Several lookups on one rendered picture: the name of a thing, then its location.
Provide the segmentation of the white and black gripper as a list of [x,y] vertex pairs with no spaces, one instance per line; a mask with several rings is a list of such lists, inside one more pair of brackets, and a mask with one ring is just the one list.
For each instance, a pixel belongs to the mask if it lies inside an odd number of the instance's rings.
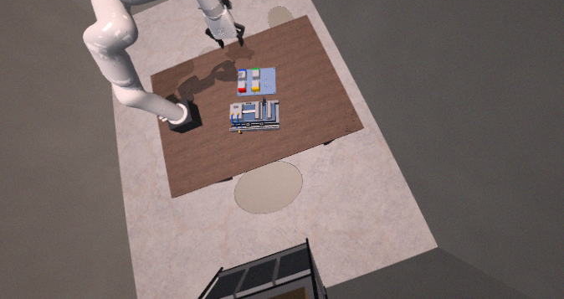
[[[210,18],[203,13],[204,19],[207,23],[208,28],[205,30],[205,34],[210,36],[211,39],[214,39],[218,42],[219,46],[223,49],[224,42],[222,39],[232,39],[237,37],[240,43],[240,46],[243,47],[243,35],[245,27],[241,24],[235,23],[234,19],[224,5],[224,9],[221,14],[217,17]],[[237,30],[240,29],[241,31]]]

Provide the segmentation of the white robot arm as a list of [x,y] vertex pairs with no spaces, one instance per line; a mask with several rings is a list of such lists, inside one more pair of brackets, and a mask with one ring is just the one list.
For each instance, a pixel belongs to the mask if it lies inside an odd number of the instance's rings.
[[[162,121],[180,124],[187,118],[187,108],[155,93],[146,92],[138,74],[135,75],[130,55],[125,52],[138,38],[131,6],[154,1],[156,0],[91,0],[97,22],[85,30],[83,39],[102,74],[111,82],[121,104],[159,115]],[[221,14],[224,5],[227,9],[233,9],[229,0],[197,1],[197,8],[202,9],[210,18]]]

